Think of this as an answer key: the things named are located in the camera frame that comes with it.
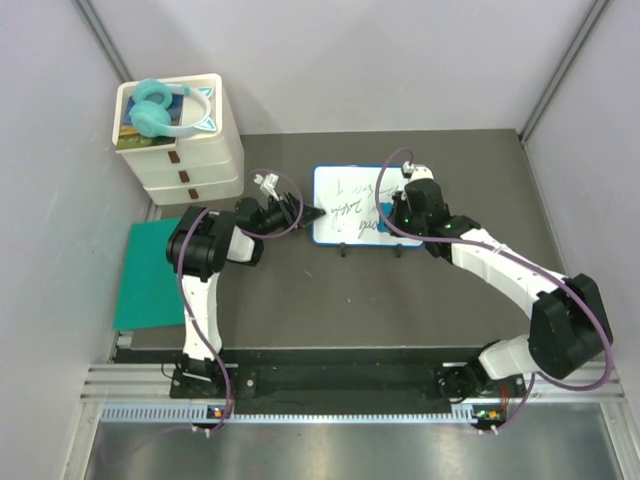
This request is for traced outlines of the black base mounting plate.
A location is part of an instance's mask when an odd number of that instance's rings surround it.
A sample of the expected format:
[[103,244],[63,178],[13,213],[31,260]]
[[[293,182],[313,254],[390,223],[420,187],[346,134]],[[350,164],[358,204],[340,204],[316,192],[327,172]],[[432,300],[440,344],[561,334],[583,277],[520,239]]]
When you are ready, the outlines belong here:
[[525,392],[511,376],[478,387],[475,347],[225,349],[235,413],[444,413],[486,398],[497,406]]

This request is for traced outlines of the green cutting mat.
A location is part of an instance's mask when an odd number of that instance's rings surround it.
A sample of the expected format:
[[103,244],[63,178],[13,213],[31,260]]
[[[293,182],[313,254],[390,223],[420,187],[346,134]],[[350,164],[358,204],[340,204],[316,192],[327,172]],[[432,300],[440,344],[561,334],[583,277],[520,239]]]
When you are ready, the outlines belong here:
[[131,226],[113,328],[132,331],[182,325],[177,277],[166,260],[166,245],[177,218]]

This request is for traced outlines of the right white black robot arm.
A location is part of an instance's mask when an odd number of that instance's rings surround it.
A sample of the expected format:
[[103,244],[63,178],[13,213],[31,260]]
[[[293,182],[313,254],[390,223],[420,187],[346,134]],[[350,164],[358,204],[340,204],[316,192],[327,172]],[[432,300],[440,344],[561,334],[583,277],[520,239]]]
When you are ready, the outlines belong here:
[[529,331],[484,347],[469,362],[466,380],[487,396],[504,378],[540,373],[554,385],[599,354],[605,376],[613,361],[613,335],[596,282],[566,277],[528,261],[464,215],[452,215],[440,186],[424,178],[392,196],[382,221],[395,236],[421,240],[436,258],[465,270],[512,301],[529,319]]

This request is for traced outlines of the blue felt eraser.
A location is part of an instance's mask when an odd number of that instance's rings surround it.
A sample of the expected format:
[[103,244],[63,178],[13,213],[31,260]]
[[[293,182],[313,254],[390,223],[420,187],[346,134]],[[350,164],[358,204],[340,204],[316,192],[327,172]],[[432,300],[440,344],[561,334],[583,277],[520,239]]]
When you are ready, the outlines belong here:
[[393,209],[393,204],[390,202],[383,202],[380,204],[381,214],[379,215],[377,231],[381,233],[389,233],[390,229],[385,221],[389,220]]

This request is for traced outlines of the blue framed whiteboard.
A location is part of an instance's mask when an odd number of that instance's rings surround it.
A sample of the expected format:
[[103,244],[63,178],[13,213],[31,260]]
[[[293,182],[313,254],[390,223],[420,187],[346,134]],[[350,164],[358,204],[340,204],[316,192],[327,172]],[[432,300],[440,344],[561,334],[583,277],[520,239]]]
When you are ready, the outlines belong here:
[[390,234],[379,221],[372,165],[320,165],[313,171],[313,205],[325,214],[312,225],[312,239],[324,246],[418,248],[421,242]]

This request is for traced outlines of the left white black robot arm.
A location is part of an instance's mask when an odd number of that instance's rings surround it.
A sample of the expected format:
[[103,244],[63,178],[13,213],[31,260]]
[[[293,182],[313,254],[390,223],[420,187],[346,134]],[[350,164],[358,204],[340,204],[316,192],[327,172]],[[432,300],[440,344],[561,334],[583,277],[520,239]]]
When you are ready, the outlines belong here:
[[166,244],[166,259],[177,277],[183,301],[185,341],[172,377],[172,398],[223,398],[231,394],[221,367],[222,338],[217,285],[228,263],[255,266],[264,240],[311,225],[326,211],[287,192],[262,206],[255,198],[238,200],[234,210],[213,212],[190,207]]

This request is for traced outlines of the colourful picture book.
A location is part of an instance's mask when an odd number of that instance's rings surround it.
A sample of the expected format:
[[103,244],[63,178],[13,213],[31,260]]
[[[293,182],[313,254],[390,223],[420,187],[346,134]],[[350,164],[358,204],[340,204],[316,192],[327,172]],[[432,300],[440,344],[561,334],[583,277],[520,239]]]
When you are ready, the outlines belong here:
[[[177,139],[175,137],[145,137],[141,135],[132,124],[130,111],[135,105],[133,97],[130,96],[126,105],[126,109],[121,118],[119,134],[115,143],[117,150],[128,150],[137,148],[155,147],[160,145],[174,144]],[[171,118],[172,126],[179,126],[181,123],[183,108],[183,96],[174,95],[170,106],[166,109],[167,114]]]

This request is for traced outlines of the white three-drawer storage unit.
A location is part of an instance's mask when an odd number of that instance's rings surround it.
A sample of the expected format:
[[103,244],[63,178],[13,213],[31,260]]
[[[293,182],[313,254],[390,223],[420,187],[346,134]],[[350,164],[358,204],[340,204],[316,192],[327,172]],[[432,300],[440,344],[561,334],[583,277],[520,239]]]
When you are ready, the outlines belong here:
[[[244,189],[244,149],[220,75],[200,74],[157,79],[164,83],[192,87],[213,87],[212,113],[217,130],[174,144],[117,150],[122,115],[135,86],[140,81],[121,84],[117,89],[112,142],[117,154],[135,174],[151,200],[159,206],[232,198]],[[183,98],[181,123],[186,126],[202,118],[203,108]]]

